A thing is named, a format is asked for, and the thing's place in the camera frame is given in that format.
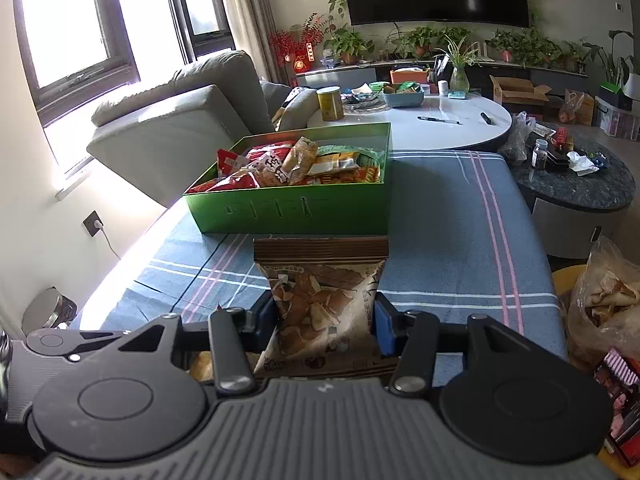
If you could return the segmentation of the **bread loaf bag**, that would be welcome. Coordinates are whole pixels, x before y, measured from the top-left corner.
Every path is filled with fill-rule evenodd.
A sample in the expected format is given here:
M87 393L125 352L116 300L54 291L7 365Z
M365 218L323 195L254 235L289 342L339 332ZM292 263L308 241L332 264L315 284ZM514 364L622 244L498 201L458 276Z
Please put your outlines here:
M288 177L289 185L296 185L308 174L314 164L318 152L318 144L301 136L291 148L282 162L282 170Z

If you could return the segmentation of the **orange red noodle snack bag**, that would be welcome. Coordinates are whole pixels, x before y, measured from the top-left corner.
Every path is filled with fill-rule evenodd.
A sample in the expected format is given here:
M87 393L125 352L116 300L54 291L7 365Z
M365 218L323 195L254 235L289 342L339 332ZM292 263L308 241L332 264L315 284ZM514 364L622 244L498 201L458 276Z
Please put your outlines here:
M359 167L357 169L336 172L335 174L320 174L308 177L306 185L342 184L342 183L375 183L378 182L380 168L375 166Z

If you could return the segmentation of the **red flower decoration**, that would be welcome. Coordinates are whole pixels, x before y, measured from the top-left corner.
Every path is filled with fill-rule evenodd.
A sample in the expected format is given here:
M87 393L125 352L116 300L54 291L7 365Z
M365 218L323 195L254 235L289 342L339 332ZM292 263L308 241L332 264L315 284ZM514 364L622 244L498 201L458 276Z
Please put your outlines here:
M322 44L327 27L324 16L313 13L299 26L272 32L269 44L278 64L294 74L309 72L316 60L314 49Z

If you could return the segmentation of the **blue plaid tablecloth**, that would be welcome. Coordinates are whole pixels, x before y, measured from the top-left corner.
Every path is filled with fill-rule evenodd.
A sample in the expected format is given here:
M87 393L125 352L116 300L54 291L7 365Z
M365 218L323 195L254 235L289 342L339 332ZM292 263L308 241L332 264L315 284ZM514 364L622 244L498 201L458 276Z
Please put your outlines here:
M396 308L452 324L484 314L566 356L548 259L500 156L399 151L390 188L380 289ZM250 234L204 234L179 202L122 256L74 327L136 330L165 313L204 321L219 307L251 306L267 286Z

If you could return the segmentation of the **brown cookie snack bag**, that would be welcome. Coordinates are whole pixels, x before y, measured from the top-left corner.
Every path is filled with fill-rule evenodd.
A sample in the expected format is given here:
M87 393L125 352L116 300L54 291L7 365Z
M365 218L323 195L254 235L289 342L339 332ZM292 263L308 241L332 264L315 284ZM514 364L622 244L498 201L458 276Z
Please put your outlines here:
M387 258L385 236L256 238L254 261L281 321L255 374L335 378L390 368L371 333Z

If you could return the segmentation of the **dark marble round table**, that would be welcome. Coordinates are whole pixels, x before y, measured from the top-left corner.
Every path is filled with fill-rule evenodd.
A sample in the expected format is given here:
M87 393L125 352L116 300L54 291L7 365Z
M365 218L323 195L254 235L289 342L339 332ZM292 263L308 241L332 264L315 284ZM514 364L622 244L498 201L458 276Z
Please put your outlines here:
M511 168L547 256L559 261L584 261L602 236L612 240L623 223L636 192L626 164L594 135L593 127L570 127L575 148L600 154L604 167L586 176L573 170L536 170L530 162Z

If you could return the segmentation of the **yellow tin can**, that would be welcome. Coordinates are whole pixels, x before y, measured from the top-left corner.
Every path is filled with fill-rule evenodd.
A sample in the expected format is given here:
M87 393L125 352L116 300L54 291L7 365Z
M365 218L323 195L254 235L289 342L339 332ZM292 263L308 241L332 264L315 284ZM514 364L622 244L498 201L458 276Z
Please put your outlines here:
M335 122L344 118L344 107L339 86L318 89L317 98L324 122Z

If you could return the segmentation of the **clear plastic bag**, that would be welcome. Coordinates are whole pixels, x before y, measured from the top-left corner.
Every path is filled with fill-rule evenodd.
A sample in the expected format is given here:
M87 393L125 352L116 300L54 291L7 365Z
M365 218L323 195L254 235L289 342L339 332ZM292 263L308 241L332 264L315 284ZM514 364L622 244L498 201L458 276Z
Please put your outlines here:
M521 112L513 116L506 143L498 153L511 165L521 165L527 159L526 140L536 126L536 118Z

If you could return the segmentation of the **green snack packet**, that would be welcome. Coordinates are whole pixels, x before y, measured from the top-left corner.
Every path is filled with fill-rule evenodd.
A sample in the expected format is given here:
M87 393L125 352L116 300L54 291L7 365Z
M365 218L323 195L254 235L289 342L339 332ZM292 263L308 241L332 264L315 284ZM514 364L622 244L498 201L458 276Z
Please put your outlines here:
M318 147L317 156L326 156L333 154L343 154L350 153L358 156L363 153L366 149L362 146L353 146L353 145L345 145L345 144L329 144L329 145L321 145Z

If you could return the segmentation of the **glass vase with plant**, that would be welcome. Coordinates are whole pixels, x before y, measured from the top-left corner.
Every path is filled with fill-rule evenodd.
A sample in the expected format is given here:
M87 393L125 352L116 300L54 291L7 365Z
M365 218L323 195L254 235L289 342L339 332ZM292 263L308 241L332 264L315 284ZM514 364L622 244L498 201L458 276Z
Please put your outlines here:
M452 65L452 73L449 79L449 90L451 92L468 93L471 89L466 68L478 62L480 46L477 41L465 45L466 37L459 41L454 41L449 35L445 35L446 48L442 53L448 56L448 61Z

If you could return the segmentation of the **black marker pen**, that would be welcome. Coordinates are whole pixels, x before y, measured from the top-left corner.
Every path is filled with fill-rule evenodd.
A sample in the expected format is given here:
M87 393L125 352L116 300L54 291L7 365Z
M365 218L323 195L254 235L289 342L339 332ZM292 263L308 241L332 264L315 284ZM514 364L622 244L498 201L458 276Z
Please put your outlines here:
M418 116L418 119L422 120L422 122L437 122L438 124L462 126L462 122L459 122L458 120L454 120L454 119L446 119L446 118L431 117L431 116Z

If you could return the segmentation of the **grey sofa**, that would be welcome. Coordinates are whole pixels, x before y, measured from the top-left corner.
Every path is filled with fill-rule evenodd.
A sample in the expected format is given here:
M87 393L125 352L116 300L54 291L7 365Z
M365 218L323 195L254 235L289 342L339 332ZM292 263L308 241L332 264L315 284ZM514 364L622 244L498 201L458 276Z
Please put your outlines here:
M245 51L222 52L103 100L91 117L96 130L87 151L170 207L218 150L244 136L303 129L318 108L314 90L262 81Z

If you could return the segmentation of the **tall leafy floor plant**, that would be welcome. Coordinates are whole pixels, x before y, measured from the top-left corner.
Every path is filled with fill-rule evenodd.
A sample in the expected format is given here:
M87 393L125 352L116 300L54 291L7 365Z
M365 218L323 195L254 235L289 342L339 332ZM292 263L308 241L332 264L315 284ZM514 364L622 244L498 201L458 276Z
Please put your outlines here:
M610 29L608 38L610 38L611 44L608 49L589 41L584 41L582 46L587 50L587 58L590 61L598 61L602 65L605 72L605 81L609 84L614 84L618 88L623 88L629 76L638 70L639 62L632 54L623 56L616 51L616 39L619 36L634 39L634 34L629 30Z

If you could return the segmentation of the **wall power socket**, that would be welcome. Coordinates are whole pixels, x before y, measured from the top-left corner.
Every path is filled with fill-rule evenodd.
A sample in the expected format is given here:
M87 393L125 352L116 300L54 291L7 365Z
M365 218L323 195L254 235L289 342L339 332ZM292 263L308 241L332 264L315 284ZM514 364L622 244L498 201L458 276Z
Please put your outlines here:
M96 234L101 232L104 228L103 222L96 211L89 214L82 222L82 225L91 237L96 236Z

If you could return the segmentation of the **orange storage box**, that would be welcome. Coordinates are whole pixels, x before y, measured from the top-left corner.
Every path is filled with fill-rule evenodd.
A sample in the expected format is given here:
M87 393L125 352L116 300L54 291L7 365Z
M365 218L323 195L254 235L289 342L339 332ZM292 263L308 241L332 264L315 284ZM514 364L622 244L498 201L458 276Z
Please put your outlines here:
M390 81L392 84L403 84L404 82L415 82L416 84L427 84L430 70L422 67L401 67L390 71Z

